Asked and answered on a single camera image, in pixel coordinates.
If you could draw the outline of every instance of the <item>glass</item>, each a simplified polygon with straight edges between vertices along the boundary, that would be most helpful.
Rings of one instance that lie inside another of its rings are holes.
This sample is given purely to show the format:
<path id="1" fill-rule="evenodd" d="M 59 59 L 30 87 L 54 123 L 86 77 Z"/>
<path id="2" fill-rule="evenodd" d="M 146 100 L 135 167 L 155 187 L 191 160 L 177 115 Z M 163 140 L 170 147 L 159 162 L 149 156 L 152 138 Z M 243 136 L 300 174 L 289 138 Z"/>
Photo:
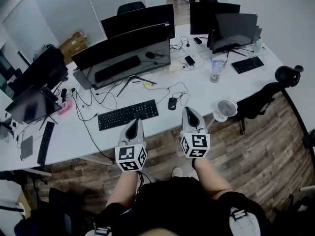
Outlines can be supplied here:
<path id="1" fill-rule="evenodd" d="M 223 70 L 224 62 L 223 61 L 214 61 L 212 63 L 212 72 L 210 76 L 210 80 L 214 83 L 218 82 L 220 79 L 220 74 Z"/>

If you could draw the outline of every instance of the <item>keyboard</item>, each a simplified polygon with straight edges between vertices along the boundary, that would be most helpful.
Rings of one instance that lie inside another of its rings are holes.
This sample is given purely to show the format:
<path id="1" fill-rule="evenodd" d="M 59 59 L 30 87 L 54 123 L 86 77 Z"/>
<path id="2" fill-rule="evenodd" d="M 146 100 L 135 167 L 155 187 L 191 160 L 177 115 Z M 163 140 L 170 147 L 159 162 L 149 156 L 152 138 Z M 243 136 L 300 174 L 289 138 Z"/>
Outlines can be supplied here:
<path id="1" fill-rule="evenodd" d="M 55 126 L 55 124 L 53 122 L 48 121 L 46 123 L 45 131 L 43 134 L 43 138 L 41 139 L 38 158 L 37 158 L 37 163 L 40 166 L 45 166 L 48 146 L 49 146 L 51 135 L 53 133 L 54 126 Z"/>
<path id="2" fill-rule="evenodd" d="M 149 100 L 98 115 L 98 128 L 101 131 L 128 124 L 136 118 L 144 120 L 156 116 L 158 116 L 156 101 Z"/>
<path id="3" fill-rule="evenodd" d="M 255 68 L 264 66 L 264 63 L 260 60 L 259 57 L 253 57 L 250 59 L 234 62 L 232 63 L 232 66 L 235 68 L 238 74 L 241 74 L 253 70 Z"/>

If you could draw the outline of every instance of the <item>white desk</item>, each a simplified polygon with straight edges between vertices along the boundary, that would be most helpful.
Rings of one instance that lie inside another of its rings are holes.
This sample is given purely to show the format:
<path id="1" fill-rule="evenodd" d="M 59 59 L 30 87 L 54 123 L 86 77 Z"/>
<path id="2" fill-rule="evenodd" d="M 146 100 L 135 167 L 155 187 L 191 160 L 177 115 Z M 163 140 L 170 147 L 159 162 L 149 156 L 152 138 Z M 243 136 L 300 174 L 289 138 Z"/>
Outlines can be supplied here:
<path id="1" fill-rule="evenodd" d="M 171 40 L 171 44 L 177 44 L 180 41 L 182 35 L 187 36 L 189 39 L 196 37 L 190 35 L 190 25 L 175 27 L 176 38 Z M 283 65 L 282 62 L 276 57 L 271 50 L 265 45 L 265 49 L 261 49 L 259 54 L 264 63 L 267 63 L 267 68 L 262 70 L 261 68 L 254 69 L 252 71 L 238 75 L 231 63 L 245 59 L 244 56 L 230 53 L 226 68 L 223 70 L 220 81 L 218 83 L 212 83 L 210 81 L 211 63 L 210 59 L 203 59 L 210 57 L 210 50 L 206 48 L 206 39 L 202 39 L 202 45 L 198 46 L 193 39 L 189 41 L 190 47 L 186 47 L 186 38 L 183 37 L 184 45 L 180 51 L 171 50 L 172 61 L 187 55 L 191 55 L 196 61 L 195 70 L 180 70 L 177 72 L 171 72 L 168 69 L 157 69 L 151 72 L 142 74 L 141 77 L 147 80 L 157 82 L 157 85 L 151 87 L 154 88 L 168 88 L 178 82 L 185 83 L 189 89 L 190 99 L 187 106 L 194 108 L 201 115 L 205 116 L 216 110 L 217 103 L 225 98 L 230 97 L 235 101 L 240 101 L 249 97 L 255 92 L 261 90 L 266 84 L 275 82 L 275 71 Z M 226 59 L 226 54 L 222 54 L 222 60 Z M 71 70 L 75 68 L 75 64 L 72 63 L 69 68 L 69 80 L 62 84 L 61 89 L 71 86 L 75 87 L 80 96 L 85 102 L 90 101 L 90 91 L 83 91 L 77 81 L 73 78 Z M 124 86 L 125 81 L 118 87 L 112 90 L 112 93 L 116 96 L 120 89 Z M 183 107 L 180 103 L 177 104 L 177 108 L 174 111 L 170 111 L 167 107 L 168 99 L 175 92 L 182 92 L 185 90 L 182 84 L 178 84 L 172 87 L 171 93 L 157 105 L 158 117 L 143 120 L 144 134 L 146 137 L 161 133 L 163 131 L 172 129 L 181 125 L 182 110 Z M 147 100 L 155 99 L 156 102 L 160 101 L 166 96 L 167 90 L 147 90 L 142 84 L 129 84 L 127 88 L 116 98 L 118 108 L 123 108 L 136 103 L 144 102 Z M 183 101 L 186 101 L 186 95 L 183 96 Z M 102 114 L 109 110 L 103 108 L 95 101 L 92 106 L 85 106 L 82 108 L 83 103 L 78 98 L 78 104 L 85 119 L 89 119 L 96 113 Z M 103 105 L 109 108 L 115 108 L 115 101 L 111 95 L 108 95 Z M 58 125 L 55 125 L 52 138 L 49 144 L 49 149 L 46 157 L 46 165 L 58 163 L 73 158 L 82 158 L 93 153 L 97 153 L 98 150 L 89 138 L 89 135 L 84 127 L 82 121 L 78 119 L 75 104 L 73 101 L 73 107 L 70 111 L 62 116 L 57 114 L 52 115 Z M 24 139 L 33 135 L 33 139 L 43 134 L 45 125 L 39 131 L 41 121 L 35 125 L 31 125 L 25 130 Z M 107 150 L 114 148 L 120 136 L 120 132 L 123 126 L 107 129 L 104 131 L 98 130 L 97 118 L 86 122 L 87 127 L 101 150 Z M 37 157 L 40 146 L 41 138 L 34 141 L 33 155 L 26 158 L 23 162 L 20 160 L 20 152 L 17 149 L 17 142 L 10 139 L 9 143 L 0 141 L 0 171 L 4 170 L 16 170 L 25 169 L 31 167 L 37 167 Z"/>

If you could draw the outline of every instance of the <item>white sneaker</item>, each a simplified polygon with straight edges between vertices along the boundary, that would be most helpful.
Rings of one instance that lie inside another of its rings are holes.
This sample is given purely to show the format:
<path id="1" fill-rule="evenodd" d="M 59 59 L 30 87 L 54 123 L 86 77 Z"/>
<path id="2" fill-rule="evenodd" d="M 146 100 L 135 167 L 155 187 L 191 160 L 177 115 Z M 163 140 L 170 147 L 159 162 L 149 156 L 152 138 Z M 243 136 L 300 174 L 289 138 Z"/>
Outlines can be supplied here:
<path id="1" fill-rule="evenodd" d="M 173 177 L 183 177 L 183 171 L 182 171 L 182 169 L 179 168 L 179 167 L 175 167 L 175 168 L 173 169 L 173 172 L 172 172 L 172 178 L 173 178 Z"/>

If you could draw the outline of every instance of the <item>computer mouse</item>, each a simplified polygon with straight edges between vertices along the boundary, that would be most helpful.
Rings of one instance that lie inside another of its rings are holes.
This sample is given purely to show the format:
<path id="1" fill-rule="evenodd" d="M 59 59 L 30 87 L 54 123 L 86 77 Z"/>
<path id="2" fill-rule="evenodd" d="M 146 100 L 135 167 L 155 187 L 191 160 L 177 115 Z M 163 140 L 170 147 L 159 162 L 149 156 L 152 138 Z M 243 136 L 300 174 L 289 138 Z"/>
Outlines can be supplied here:
<path id="1" fill-rule="evenodd" d="M 146 57 L 149 58 L 149 59 L 154 59 L 155 56 L 156 56 L 156 55 L 155 55 L 154 53 L 152 53 L 152 52 L 147 52 L 147 53 L 146 53 Z"/>
<path id="2" fill-rule="evenodd" d="M 176 109 L 177 98 L 171 97 L 168 100 L 168 109 L 175 110 Z"/>

